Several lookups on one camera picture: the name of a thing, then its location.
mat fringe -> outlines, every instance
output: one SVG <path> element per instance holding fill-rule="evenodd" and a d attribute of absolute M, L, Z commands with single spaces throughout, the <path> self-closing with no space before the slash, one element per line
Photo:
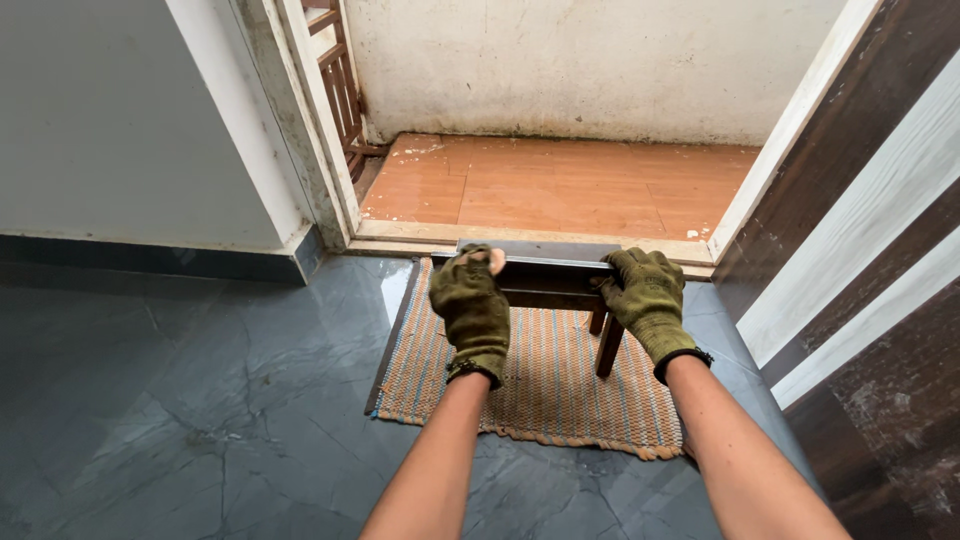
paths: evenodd
<path fill-rule="evenodd" d="M 374 416 L 383 420 L 393 420 L 395 422 L 400 422 L 400 424 L 411 424 L 414 426 L 423 426 L 426 423 L 424 418 L 391 414 L 384 410 L 374 411 L 371 414 L 371 417 Z M 644 461 L 651 461 L 653 459 L 657 459 L 658 457 L 660 459 L 672 459 L 673 457 L 684 454 L 684 451 L 676 446 L 633 446 L 607 439 L 594 439 L 592 437 L 563 437 L 559 435 L 536 433 L 533 431 L 515 430 L 513 428 L 505 428 L 503 426 L 480 426 L 477 432 L 496 433 L 501 437 L 509 436 L 515 441 L 537 441 L 544 446 L 596 446 L 602 450 L 619 450 L 620 452 L 633 454 Z"/>

gray marble floor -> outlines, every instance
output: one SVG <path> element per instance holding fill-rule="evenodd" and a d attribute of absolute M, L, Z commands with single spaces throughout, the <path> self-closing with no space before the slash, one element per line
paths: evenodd
<path fill-rule="evenodd" d="M 0 538 L 353 538 L 418 428 L 362 415 L 411 263 L 309 287 L 0 265 Z M 684 325 L 811 478 L 712 285 Z M 719 538 L 682 459 L 482 435 L 466 538 Z"/>

knit glove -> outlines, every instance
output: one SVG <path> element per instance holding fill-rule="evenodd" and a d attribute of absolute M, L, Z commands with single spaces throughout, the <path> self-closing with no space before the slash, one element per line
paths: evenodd
<path fill-rule="evenodd" d="M 491 274 L 491 247 L 468 244 L 430 279 L 430 305 L 444 319 L 446 339 L 457 354 L 447 382 L 480 372 L 500 387 L 510 347 L 510 305 Z"/>
<path fill-rule="evenodd" d="M 666 366 L 680 355 L 697 356 L 707 367 L 712 358 L 684 331 L 684 270 L 659 252 L 617 250 L 603 260 L 618 276 L 600 284 L 607 307 L 654 361 L 654 377 L 666 385 Z"/>

doormat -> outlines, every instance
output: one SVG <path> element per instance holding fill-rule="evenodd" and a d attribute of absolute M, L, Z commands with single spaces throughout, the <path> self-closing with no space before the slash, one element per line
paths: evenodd
<path fill-rule="evenodd" d="M 430 258 L 415 260 L 365 413 L 422 426 L 446 388 L 454 348 L 444 320 L 430 307 Z M 681 453 L 680 420 L 670 390 L 657 382 L 653 362 L 629 332 L 613 371 L 593 373 L 599 336 L 588 312 L 511 307 L 510 351 L 504 381 L 491 392 L 480 431 L 544 445 L 594 445 L 669 459 Z"/>

stool leg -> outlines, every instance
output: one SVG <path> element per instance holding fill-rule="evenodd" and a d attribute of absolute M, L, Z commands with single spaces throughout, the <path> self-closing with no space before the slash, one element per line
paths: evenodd
<path fill-rule="evenodd" d="M 607 317 L 607 324 L 603 327 L 603 334 L 600 336 L 600 347 L 597 348 L 597 358 L 593 363 L 593 369 L 597 377 L 607 377 L 613 369 L 613 360 L 616 358 L 616 352 L 620 349 L 620 340 L 623 338 L 623 326 L 616 317 L 611 315 Z"/>
<path fill-rule="evenodd" d="M 606 316 L 607 311 L 602 307 L 598 307 L 590 313 L 590 317 L 587 318 L 587 328 L 590 335 L 600 335 L 600 331 L 603 330 L 603 319 Z"/>

